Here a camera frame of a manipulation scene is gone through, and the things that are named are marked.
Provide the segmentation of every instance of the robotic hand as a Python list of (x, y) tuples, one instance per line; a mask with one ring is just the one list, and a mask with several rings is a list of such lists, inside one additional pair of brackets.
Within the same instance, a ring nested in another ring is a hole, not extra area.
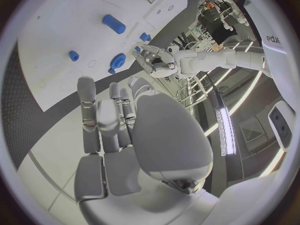
[[(180, 79), (196, 76), (200, 71), (208, 72), (216, 67), (234, 69), (237, 66), (262, 71), (272, 77), (265, 61), (264, 53), (235, 51), (230, 48), (218, 52), (179, 50), (177, 45), (161, 49), (156, 46), (141, 46), (146, 50), (145, 57), (140, 52), (132, 54), (144, 70), (154, 78), (165, 78), (175, 74)], [(151, 63), (152, 58), (160, 58), (162, 62)]]

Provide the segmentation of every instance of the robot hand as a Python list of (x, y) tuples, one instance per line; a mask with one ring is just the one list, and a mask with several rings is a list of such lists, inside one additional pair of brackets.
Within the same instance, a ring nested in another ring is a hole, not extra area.
[[(175, 74), (178, 78), (185, 79), (196, 76), (200, 71), (208, 72), (216, 67), (224, 69), (234, 69), (236, 66), (262, 71), (268, 77), (272, 77), (269, 70), (264, 66), (264, 53), (235, 51), (233, 49), (222, 49), (218, 52), (181, 50), (179, 47), (169, 46), (161, 49), (156, 46), (142, 45), (146, 50), (146, 58), (141, 53), (137, 54), (136, 60), (145, 71), (154, 78), (165, 78)], [(152, 58), (160, 58), (161, 63), (152, 64)], [(150, 72), (145, 68), (145, 64), (151, 67)]]

